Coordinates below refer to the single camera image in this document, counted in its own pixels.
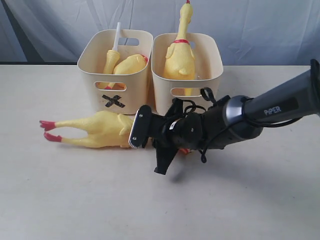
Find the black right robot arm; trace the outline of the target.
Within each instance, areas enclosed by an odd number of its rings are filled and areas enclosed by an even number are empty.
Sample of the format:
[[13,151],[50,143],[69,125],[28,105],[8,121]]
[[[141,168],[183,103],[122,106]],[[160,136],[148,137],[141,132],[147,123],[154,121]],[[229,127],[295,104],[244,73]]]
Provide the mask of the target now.
[[320,63],[310,61],[310,69],[281,85],[250,98],[228,95],[216,100],[209,87],[200,90],[212,102],[203,113],[193,106],[171,116],[153,138],[156,149],[154,172],[165,175],[178,150],[199,151],[207,162],[208,150],[257,138],[264,128],[279,128],[320,113]]

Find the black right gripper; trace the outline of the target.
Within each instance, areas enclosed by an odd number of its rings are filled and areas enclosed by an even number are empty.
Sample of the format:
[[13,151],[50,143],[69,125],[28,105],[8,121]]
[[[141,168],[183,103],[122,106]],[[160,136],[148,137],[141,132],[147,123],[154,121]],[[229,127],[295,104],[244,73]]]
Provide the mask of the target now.
[[155,173],[166,175],[179,150],[204,151],[208,136],[203,120],[206,112],[205,107],[194,101],[180,98],[173,99],[164,115],[148,108],[147,138],[156,152]]

